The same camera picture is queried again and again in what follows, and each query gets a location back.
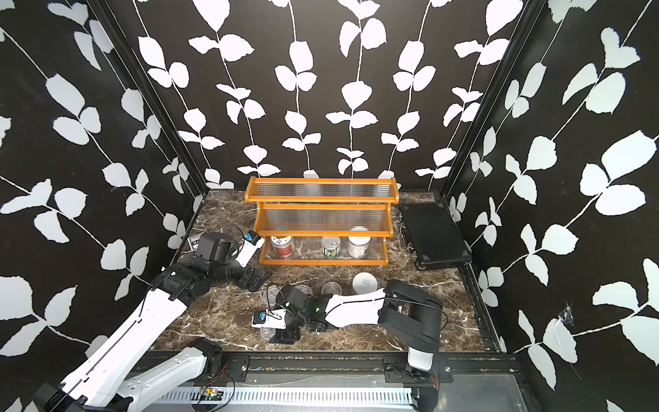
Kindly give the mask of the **small clear seed jar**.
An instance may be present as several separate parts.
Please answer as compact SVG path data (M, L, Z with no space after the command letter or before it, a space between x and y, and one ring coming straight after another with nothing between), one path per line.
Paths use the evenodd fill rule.
M266 342L270 342L276 336L276 329L263 327L259 329L259 333L262 339Z

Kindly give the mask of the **white green label jar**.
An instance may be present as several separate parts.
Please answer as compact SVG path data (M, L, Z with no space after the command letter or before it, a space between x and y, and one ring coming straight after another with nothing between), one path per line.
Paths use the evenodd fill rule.
M353 278L352 287L357 295L366 295L376 292L379 288L379 283L371 273L361 272Z

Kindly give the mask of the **clear jar purple seeds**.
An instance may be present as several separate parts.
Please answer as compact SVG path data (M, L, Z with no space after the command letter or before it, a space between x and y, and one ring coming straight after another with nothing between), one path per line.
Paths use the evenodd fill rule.
M276 299L280 294L281 288L274 283L269 284L261 293L262 301L267 309L272 309L276 306Z

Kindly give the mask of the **clear jar yellow label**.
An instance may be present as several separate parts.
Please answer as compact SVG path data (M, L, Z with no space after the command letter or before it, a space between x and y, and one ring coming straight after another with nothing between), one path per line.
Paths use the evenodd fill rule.
M302 292L305 295L313 296L312 289L305 284L298 284L295 285L295 288L298 289L300 292Z

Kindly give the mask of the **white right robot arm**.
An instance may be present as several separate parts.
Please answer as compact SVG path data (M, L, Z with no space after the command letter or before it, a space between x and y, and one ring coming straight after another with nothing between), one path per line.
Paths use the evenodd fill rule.
M439 299L399 280L368 294L319 298L286 285L274 307L254 312L252 327L273 330L271 343L292 344L303 329L323 333L353 325L380 326L407 346L410 367L429 372L439 352L443 317Z

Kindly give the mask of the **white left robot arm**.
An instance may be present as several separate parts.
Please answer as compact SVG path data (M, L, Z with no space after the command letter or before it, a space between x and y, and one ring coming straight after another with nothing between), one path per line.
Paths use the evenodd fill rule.
M241 242L225 233L203 234L187 260L156 276L135 311L91 357L57 386L44 384L36 391L37 410L142 411L190 379L221 377L222 350L203 337L149 371L135 378L129 374L161 333L211 288L235 283L259 290L268 276L249 262L264 243L252 230Z

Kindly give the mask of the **red tomato seed jar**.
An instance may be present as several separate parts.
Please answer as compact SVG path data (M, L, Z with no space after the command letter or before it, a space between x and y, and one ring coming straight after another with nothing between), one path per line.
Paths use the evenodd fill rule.
M294 254L294 241L292 236L271 236L271 245L278 259L287 259Z

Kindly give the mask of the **orange three-tier shelf rack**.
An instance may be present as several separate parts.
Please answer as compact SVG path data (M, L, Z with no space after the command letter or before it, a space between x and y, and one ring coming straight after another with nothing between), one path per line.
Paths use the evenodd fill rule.
M250 178L245 201L257 204L254 230L266 239L263 265L382 266L389 264L387 240L393 237L391 207L400 200L394 178ZM348 254L348 236L370 236L364 259ZM292 236L294 254L278 259L271 236ZM340 237L341 252L324 256L321 238Z

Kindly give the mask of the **white text label jar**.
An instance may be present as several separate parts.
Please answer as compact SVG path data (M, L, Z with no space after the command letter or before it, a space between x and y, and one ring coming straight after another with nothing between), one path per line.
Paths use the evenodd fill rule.
M364 259L367 256L371 239L370 236L365 235L348 236L348 254L354 259Z

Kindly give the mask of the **green vegetable tin can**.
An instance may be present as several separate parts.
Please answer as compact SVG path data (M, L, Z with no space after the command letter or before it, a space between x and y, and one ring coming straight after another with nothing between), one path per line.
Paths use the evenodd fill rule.
M321 247L325 257L328 259L334 259L341 252L341 238L336 236L324 236L321 238Z

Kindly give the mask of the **small green circuit board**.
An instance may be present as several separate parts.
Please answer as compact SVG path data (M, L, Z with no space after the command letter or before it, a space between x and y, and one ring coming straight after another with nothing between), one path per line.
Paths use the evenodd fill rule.
M224 389L218 387L201 387L194 398L199 403L217 403L223 400Z

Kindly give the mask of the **black flat case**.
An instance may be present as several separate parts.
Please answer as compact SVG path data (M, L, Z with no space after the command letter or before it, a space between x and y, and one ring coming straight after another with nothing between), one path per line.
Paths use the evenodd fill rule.
M470 264L472 254L444 202L403 204L401 235L419 271Z

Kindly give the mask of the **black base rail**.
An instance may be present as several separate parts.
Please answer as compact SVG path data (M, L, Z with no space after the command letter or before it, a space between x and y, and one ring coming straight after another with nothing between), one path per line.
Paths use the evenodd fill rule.
M232 352L222 354L223 366L238 383L265 374L376 374L387 383L431 387L450 384L461 375L523 376L517 359L499 353L441 352L432 370L408 365L405 352Z

